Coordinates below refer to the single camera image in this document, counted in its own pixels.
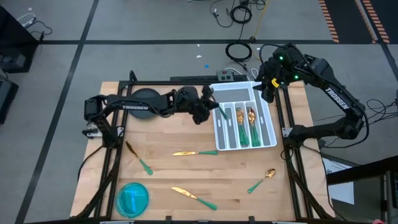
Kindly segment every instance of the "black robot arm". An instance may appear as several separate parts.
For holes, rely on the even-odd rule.
[[[283,135],[287,144],[298,148],[308,138],[337,136],[341,139],[355,139],[358,136],[364,124],[364,105],[335,78],[333,69],[325,59],[303,55],[292,44],[278,47],[272,56],[260,66],[256,81],[261,82],[261,85],[254,87],[255,90],[262,91],[262,98],[268,103],[274,101],[276,88],[285,88],[292,82],[302,80],[305,84],[320,88],[346,114],[344,118],[330,124],[285,128]]]
[[[210,100],[213,91],[209,86],[203,86],[202,94],[199,98],[195,87],[184,86],[178,91],[172,90],[152,98],[98,95],[85,101],[84,118],[87,122],[94,123],[102,132],[104,147],[117,147],[121,144],[117,127],[112,127],[106,119],[113,111],[150,111],[163,118],[168,118],[174,113],[189,113],[195,124],[200,124],[207,121],[210,110],[219,106],[218,103]]]

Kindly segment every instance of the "blue petri dish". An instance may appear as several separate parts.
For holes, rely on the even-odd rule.
[[[116,210],[123,217],[135,218],[145,211],[148,202],[148,190],[140,183],[130,183],[120,189]]]

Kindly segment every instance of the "paper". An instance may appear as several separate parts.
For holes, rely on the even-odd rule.
[[[322,158],[325,163],[326,173],[330,174],[344,169],[351,168],[350,166],[341,164],[339,162],[331,161]],[[354,205],[354,183],[348,182],[343,184],[335,184],[329,186],[330,197]]]

